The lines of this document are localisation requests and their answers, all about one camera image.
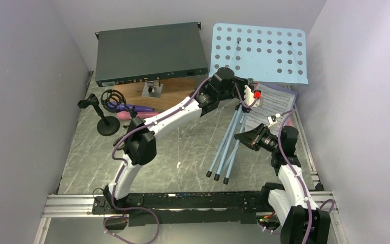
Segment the light blue music stand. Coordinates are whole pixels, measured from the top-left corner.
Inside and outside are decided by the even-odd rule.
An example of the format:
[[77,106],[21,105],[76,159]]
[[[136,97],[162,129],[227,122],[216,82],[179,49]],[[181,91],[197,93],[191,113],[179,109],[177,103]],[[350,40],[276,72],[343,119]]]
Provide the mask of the light blue music stand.
[[[308,84],[306,75],[306,39],[300,29],[262,27],[242,24],[217,23],[213,28],[210,72],[227,67],[241,78],[258,83]],[[241,143],[232,134],[245,132],[245,123],[252,108],[237,106],[211,168],[216,169],[215,180],[230,178],[237,150]],[[287,112],[270,127],[274,135]]]

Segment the purple microphone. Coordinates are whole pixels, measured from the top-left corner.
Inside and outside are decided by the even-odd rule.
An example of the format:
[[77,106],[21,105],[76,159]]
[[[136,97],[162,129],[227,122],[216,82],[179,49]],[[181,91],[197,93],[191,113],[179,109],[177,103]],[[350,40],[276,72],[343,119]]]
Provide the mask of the purple microphone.
[[110,112],[121,112],[121,111],[129,111],[133,107],[135,107],[136,112],[151,112],[154,111],[154,108],[148,107],[148,106],[141,106],[141,105],[133,105],[133,104],[124,104],[120,103],[117,104],[117,102],[107,102],[105,107],[110,111]]

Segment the black tripod mic stand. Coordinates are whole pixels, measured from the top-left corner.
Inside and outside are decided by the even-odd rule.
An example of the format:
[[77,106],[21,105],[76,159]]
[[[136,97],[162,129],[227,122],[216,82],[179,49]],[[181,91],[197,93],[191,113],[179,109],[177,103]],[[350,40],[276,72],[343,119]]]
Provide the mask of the black tripod mic stand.
[[115,89],[105,90],[101,94],[100,100],[101,105],[108,112],[119,113],[125,111],[129,113],[130,118],[135,118],[138,115],[135,106],[130,108],[127,105],[124,95]]

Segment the black round-base mic stand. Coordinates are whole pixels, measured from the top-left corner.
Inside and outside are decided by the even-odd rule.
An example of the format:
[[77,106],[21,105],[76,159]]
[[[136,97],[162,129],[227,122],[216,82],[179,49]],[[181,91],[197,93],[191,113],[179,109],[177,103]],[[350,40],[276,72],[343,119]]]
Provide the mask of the black round-base mic stand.
[[118,132],[120,128],[119,119],[113,116],[104,115],[104,112],[100,108],[98,98],[95,94],[90,94],[87,99],[80,100],[77,105],[80,109],[86,109],[89,106],[94,108],[96,114],[100,117],[100,120],[96,125],[97,132],[100,135],[111,136]]

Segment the lavender sheet music page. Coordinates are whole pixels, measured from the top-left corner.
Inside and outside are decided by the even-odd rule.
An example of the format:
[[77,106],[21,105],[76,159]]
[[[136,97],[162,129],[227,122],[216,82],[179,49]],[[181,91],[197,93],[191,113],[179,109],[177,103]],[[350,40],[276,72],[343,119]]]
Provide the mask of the lavender sheet music page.
[[289,87],[285,87],[285,86],[282,86],[282,85],[279,85],[279,84],[276,86],[276,89],[281,91],[281,92],[285,92],[285,93],[288,93],[288,94],[293,94],[294,96],[298,95],[297,91],[294,91],[294,90],[290,89]]

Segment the pink microphone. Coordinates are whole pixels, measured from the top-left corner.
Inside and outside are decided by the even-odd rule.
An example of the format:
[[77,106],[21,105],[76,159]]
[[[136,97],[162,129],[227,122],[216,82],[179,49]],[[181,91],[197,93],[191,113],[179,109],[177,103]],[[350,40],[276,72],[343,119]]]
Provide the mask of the pink microphone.
[[[154,117],[154,116],[157,116],[159,114],[160,114],[160,112],[157,112],[157,111],[141,111],[141,112],[137,112],[137,116],[139,118],[141,118],[141,119]],[[128,111],[122,111],[122,112],[117,113],[117,118],[119,120],[131,120],[132,119],[131,114]]]

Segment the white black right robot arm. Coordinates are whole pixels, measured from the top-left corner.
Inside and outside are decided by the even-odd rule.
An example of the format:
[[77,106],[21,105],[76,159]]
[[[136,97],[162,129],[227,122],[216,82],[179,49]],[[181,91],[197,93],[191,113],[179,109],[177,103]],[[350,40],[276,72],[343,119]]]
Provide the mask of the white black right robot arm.
[[247,148],[264,149],[271,153],[271,166],[279,184],[265,184],[259,198],[262,209],[274,210],[280,223],[281,243],[327,243],[331,218],[313,200],[302,177],[301,163],[295,154],[299,131],[284,126],[280,136],[270,132],[266,125],[236,134]]

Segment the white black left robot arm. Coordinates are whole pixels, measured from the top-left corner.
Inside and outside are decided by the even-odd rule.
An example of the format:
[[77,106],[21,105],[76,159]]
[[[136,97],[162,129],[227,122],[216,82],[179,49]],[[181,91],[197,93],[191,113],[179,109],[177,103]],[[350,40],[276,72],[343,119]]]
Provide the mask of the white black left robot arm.
[[260,104],[261,92],[256,91],[252,79],[237,77],[233,70],[222,67],[172,108],[147,119],[133,118],[111,153],[120,166],[104,188],[106,208],[114,214],[124,210],[133,181],[141,167],[156,157],[156,144],[162,136],[216,110],[220,102],[232,99],[238,99],[240,105],[250,109]]

